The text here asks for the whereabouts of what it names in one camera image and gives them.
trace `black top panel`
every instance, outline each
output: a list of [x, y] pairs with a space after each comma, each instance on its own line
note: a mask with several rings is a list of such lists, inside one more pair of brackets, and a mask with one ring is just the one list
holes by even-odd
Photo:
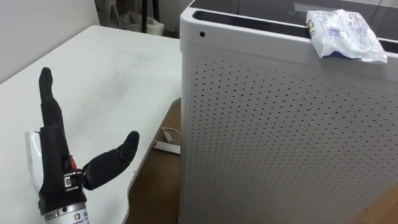
[[354, 0], [196, 0], [191, 7], [242, 16], [305, 24], [308, 10], [359, 12], [378, 37], [398, 40], [398, 9]]

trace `silver cylindrical base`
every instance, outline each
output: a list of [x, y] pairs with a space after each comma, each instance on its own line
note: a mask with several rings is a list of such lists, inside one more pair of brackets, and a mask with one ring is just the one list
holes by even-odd
[[89, 224], [85, 203], [56, 209], [44, 215], [46, 224]]

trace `white appliance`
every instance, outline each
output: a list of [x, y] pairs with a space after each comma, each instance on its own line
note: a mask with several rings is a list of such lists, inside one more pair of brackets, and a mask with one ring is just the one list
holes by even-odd
[[[362, 13], [388, 64], [319, 59], [306, 7]], [[194, 1], [180, 22], [181, 223], [341, 224], [392, 187], [396, 15], [347, 1]]]

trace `wooden floor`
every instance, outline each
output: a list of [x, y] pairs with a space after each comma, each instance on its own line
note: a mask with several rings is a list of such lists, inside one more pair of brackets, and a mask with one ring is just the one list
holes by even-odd
[[[181, 104], [176, 101], [162, 124], [180, 130]], [[173, 144], [180, 136], [169, 132]], [[162, 131], [157, 140], [165, 141]], [[151, 149], [130, 189], [126, 224], [176, 224], [180, 196], [180, 156]]]

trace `wall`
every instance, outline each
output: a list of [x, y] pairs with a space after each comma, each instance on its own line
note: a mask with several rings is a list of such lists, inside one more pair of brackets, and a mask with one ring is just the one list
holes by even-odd
[[0, 83], [90, 25], [94, 0], [0, 2]]

